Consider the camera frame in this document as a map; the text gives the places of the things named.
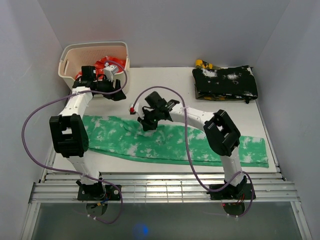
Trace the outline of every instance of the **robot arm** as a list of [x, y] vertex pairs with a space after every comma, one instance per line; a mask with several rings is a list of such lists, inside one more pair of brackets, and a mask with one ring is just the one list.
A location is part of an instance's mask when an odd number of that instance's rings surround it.
[[[185, 122], [185, 111], [181, 103], [176, 100], [167, 102], [154, 91], [145, 98], [150, 107], [142, 107], [140, 103], [131, 106], [130, 114], [138, 115], [138, 121], [142, 124], [143, 130], [155, 130], [160, 120], [172, 122]], [[188, 125], [205, 132], [211, 149], [218, 155], [224, 170], [224, 181], [228, 182], [232, 176], [241, 172], [238, 146], [239, 130], [224, 110], [216, 113], [197, 110], [191, 107], [186, 108]], [[243, 173], [237, 175], [230, 183], [230, 192], [238, 195], [247, 183]]]
[[[121, 87], [120, 80], [113, 81], [112, 79], [114, 73], [118, 71], [118, 67], [115, 65], [109, 65], [103, 70], [102, 79], [96, 77], [94, 66], [82, 66], [81, 71], [82, 76], [73, 84], [73, 94], [87, 90], [110, 93]], [[67, 158], [76, 171], [99, 179], [98, 168], [90, 158], [86, 157], [89, 138], [82, 121], [88, 103], [93, 97], [94, 94], [91, 92], [79, 93], [71, 97], [62, 112], [50, 118], [49, 125], [54, 150]], [[104, 95], [104, 97], [113, 101], [126, 99], [122, 91]], [[78, 181], [77, 184], [86, 194], [93, 197], [98, 198], [104, 192], [101, 182], [95, 182], [86, 177]]]

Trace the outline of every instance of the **white table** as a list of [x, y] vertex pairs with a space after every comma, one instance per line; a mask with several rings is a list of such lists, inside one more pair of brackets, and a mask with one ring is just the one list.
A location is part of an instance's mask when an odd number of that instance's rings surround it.
[[[245, 104], [244, 101], [203, 101], [195, 99], [194, 79], [192, 67], [143, 67], [131, 68], [129, 71], [129, 92], [126, 100], [114, 102], [103, 97], [95, 97], [89, 103], [85, 114], [91, 116], [117, 116], [128, 119], [136, 119], [136, 115], [129, 115], [129, 105], [134, 102], [139, 93], [148, 87], [166, 86], [179, 92], [187, 106], [195, 109], [216, 112], [219, 109], [225, 110], [240, 130], [242, 136], [264, 138], [266, 153], [268, 156], [269, 168], [265, 167], [244, 167], [248, 173], [276, 173], [275, 161], [271, 148], [268, 144], [266, 132], [260, 117], [255, 101]], [[164, 89], [154, 89], [167, 101], [170, 99], [179, 100], [174, 93]], [[144, 103], [146, 93], [139, 102]], [[191, 173], [189, 165], [145, 163], [126, 160], [113, 156], [89, 151], [87, 156], [91, 158], [101, 173]], [[74, 170], [73, 165], [62, 155], [57, 154], [53, 167], [59, 169]], [[199, 173], [223, 173], [220, 166], [195, 166]]]

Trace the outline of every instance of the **laundry basket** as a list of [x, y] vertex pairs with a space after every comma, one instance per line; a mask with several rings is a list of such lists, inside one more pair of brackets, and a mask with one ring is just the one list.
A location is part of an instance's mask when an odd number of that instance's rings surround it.
[[[105, 56], [125, 59], [125, 71], [129, 74], [128, 46], [123, 41], [103, 41], [93, 43], [80, 43], [67, 46], [60, 58], [58, 74], [63, 78], [70, 89], [74, 84], [74, 77], [82, 66], [93, 66], [96, 61]], [[126, 76], [123, 71], [114, 75], [113, 79], [119, 79], [121, 86], [125, 83]], [[129, 91], [129, 80], [123, 89], [127, 94]]]

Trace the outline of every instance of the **red cloth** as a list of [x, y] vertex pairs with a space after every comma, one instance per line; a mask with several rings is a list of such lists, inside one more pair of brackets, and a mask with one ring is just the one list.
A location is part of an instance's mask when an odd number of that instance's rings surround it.
[[[119, 59], [114, 56], [105, 56], [105, 57], [101, 58], [100, 60], [96, 61], [96, 63], [94, 64], [96, 76], [98, 76], [99, 74], [104, 74], [105, 63], [108, 60], [114, 61], [114, 62], [120, 64], [123, 68], [125, 68], [126, 60], [122, 60], [122, 59]], [[74, 79], [77, 79], [81, 76], [82, 76], [82, 72], [79, 71], [78, 74], [75, 75]]]

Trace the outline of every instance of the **black folded towel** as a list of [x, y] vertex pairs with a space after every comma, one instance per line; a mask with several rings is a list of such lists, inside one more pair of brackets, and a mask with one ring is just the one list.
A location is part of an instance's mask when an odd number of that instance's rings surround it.
[[195, 97], [211, 101], [258, 98], [256, 80], [249, 65], [221, 69], [193, 69]]

